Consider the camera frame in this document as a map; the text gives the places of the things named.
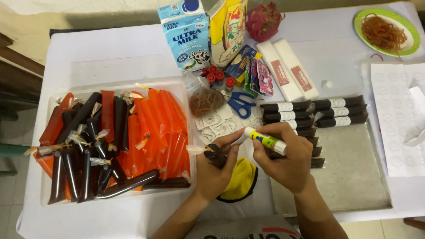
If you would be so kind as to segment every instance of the hand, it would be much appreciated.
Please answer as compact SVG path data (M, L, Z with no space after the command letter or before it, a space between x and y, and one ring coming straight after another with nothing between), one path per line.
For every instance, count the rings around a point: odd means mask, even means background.
M297 136L287 122L265 125L256 129L286 142L286 155L271 160L260 141L253 140L254 160L264 172L292 193L301 192L310 177L313 145L304 137Z
M227 162L223 169L218 169L204 156L196 156L196 176L197 185L194 193L199 195L207 204L210 204L227 187L232 178L233 168L238 160L239 145L230 144L235 142L242 134L244 129L217 138L213 144L216 144L224 154L227 154Z

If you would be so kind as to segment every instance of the dragon fruit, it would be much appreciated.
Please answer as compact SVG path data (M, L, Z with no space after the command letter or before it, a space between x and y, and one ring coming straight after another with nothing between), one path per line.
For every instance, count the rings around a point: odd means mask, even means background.
M276 10L276 4L261 4L255 9L248 11L246 29L249 36L258 41L267 41L278 32L280 22L285 18Z

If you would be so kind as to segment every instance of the clear plastic container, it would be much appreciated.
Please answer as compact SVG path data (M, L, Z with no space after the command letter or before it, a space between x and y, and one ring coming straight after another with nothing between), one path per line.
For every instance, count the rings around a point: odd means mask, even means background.
M107 91L115 91L115 95L119 96L122 92L125 91L137 91L140 92L143 96L147 97L147 89L142 89L135 86L135 83L142 84L143 86L147 88L155 88L158 90L166 90L173 94L176 101L179 103L181 109L186 115L187 118L187 134L188 134L188 140L189 145L194 144L193 142L193 136L192 132L194 131L192 129L192 118L189 110L189 104L188 104L188 98L186 93L186 87L185 84L182 81L182 77L163 77L163 78L143 78L141 80L132 80L132 81L125 81L125 82L114 82L114 83L106 83L106 84L98 84L98 85L85 85L78 88L71 88L69 92L72 92L74 94L74 97L76 98L82 98L87 99L91 93L93 92L100 92L100 90L107 90ZM64 97L67 93L59 94L59 95L53 95L49 99L48 103L48 117L46 119L46 125L48 123L48 120L50 118L50 115L52 114L52 111L56 105L57 97ZM126 193L123 193L119 196L116 196L112 199L107 200L117 200L117 199L127 199L127 198L134 198L138 196L153 196L153 195L169 195L173 196L176 194L185 193L188 191L192 191L195 187L196 183L196 160L195 156L190 156L190 175L192 176L192 184L189 188L183 188L183 189L149 189L144 191L129 191ZM59 203L47 205L47 202L50 198L50 191L51 191L51 179L50 177L43 172L42 174L42 180L41 180L41 197L40 197L40 203L42 206L65 206L65 205L72 205L74 203L71 203L70 201L62 201ZM96 203L98 201L105 201L105 199L95 199L92 201L84 202L84 203Z

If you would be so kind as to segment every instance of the red label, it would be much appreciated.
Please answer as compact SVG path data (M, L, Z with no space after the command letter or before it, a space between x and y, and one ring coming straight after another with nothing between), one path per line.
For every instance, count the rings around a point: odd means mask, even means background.
M283 70L283 66L280 60L274 60L271 62L273 70L276 73L277 81L279 85L283 86L289 83L288 78L286 77L285 71Z
M301 88L304 90L304 92L312 88L312 85L310 85L310 82L307 79L306 73L301 69L299 65L292 68L291 71L294 73L295 78L301 85Z

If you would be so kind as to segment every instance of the green plate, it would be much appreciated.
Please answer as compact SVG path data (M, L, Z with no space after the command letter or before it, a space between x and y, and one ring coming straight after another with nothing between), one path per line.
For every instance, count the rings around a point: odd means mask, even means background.
M407 40L401 45L401 51L397 53L393 51L382 50L377 46L372 45L366 39L366 37L362 33L361 20L370 13L375 13L380 18L384 19L386 22L393 24L395 27L398 27L399 29L404 29L404 34L406 35ZM365 9L360 11L354 19L354 27L356 28L357 34L366 44L383 54L393 57L398 57L399 55L401 57L411 55L419 49L421 43L419 33L412 23L410 23L407 19L398 15L397 13L385 9Z

